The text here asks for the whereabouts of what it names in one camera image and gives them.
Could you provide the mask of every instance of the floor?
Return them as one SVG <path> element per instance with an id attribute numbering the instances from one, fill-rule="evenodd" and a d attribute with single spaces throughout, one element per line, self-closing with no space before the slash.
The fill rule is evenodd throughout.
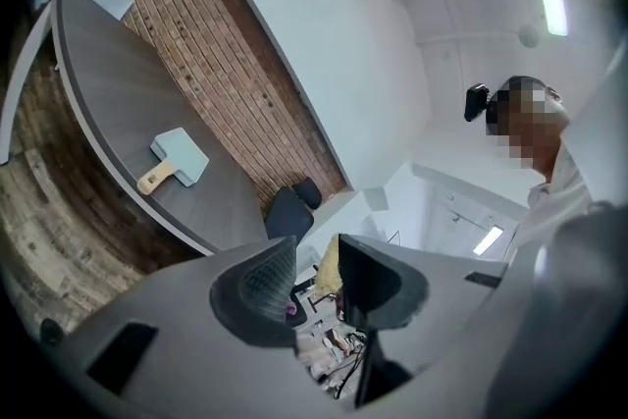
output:
<path id="1" fill-rule="evenodd" d="M 0 96 L 33 19 L 0 62 Z M 153 43 L 183 93 L 253 178 L 263 211 L 304 176 L 326 197 L 345 183 L 277 53 L 243 0 L 136 0 L 125 23 Z M 69 107 L 51 40 L 18 109 L 0 167 L 0 260 L 34 335 L 71 331 L 146 274 L 198 254 L 165 232 L 103 169 Z"/>
<path id="2" fill-rule="evenodd" d="M 125 23 L 151 42 L 203 120 L 253 178 L 265 210 L 311 177 L 324 198 L 346 183 L 245 0 L 135 0 Z"/>

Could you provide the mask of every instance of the wooden handle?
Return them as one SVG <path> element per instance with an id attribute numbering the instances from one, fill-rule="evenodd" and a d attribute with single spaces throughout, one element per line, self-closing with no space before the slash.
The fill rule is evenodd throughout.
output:
<path id="1" fill-rule="evenodd" d="M 150 170 L 146 175 L 137 181 L 137 190 L 144 195 L 149 195 L 161 182 L 175 172 L 175 166 L 168 159 Z"/>

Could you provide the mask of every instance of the gray countertop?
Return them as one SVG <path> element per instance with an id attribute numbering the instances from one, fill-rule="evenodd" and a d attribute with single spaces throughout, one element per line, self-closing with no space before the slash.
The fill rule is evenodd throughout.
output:
<path id="1" fill-rule="evenodd" d="M 53 32 L 81 127 L 140 206 L 205 254 L 266 239 L 252 180 L 191 107 L 154 47 L 91 0 L 57 0 Z M 153 138 L 179 127 L 209 165 L 191 187 L 170 177 L 150 196 L 140 195 L 137 179 L 159 162 L 150 150 Z"/>

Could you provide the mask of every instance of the cable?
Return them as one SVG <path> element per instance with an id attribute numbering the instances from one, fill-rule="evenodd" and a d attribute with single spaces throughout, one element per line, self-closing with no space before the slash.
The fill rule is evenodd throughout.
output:
<path id="1" fill-rule="evenodd" d="M 362 363 L 364 356 L 362 356 L 361 358 L 359 357 L 361 352 L 362 352 L 362 347 L 360 347 L 360 350 L 357 352 L 358 355 L 355 358 L 355 363 L 353 364 L 353 368 L 349 370 L 348 374 L 346 374 L 346 377 L 342 380 L 342 383 L 340 384 L 340 387 L 338 388 L 338 391 L 336 392 L 336 396 L 334 396 L 335 399 L 340 399 L 340 394 L 342 393 L 342 389 L 344 388 L 344 385 L 347 383 L 347 381 L 353 375 L 353 373 L 357 370 L 357 367 L 360 366 L 360 363 Z"/>

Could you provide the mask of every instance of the person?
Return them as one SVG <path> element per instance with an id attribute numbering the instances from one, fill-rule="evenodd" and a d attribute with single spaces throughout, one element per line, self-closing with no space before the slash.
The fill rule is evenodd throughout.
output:
<path id="1" fill-rule="evenodd" d="M 506 250 L 509 261 L 525 243 L 548 242 L 560 224 L 585 213 L 592 198 L 560 139 L 569 116 L 553 88 L 539 79 L 514 76 L 488 102 L 485 98 L 483 108 L 487 134 L 498 143 L 505 140 L 511 155 L 545 178 L 530 190 L 530 209 Z"/>

